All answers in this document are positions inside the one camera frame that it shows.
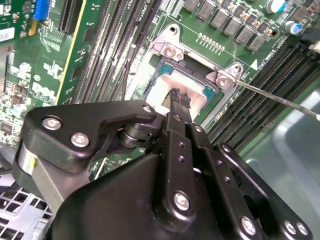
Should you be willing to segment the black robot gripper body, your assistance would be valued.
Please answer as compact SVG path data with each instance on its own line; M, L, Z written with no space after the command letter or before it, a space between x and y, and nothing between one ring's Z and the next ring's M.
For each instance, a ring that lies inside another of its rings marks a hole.
M192 155L140 156L72 193L53 240L183 240L199 209Z

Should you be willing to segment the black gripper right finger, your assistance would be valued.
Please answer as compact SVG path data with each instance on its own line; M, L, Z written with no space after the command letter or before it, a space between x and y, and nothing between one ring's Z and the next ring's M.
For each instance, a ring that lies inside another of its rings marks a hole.
M229 145L212 146L192 123L191 100L181 97L191 140L198 215L183 240L311 240L308 225Z

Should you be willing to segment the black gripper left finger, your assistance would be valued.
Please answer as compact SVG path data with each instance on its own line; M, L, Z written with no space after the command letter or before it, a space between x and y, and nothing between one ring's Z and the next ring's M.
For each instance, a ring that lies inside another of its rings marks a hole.
M182 96L169 92L166 114L142 100L35 108L22 126L14 176L44 198L54 220L72 193L138 157L192 156Z

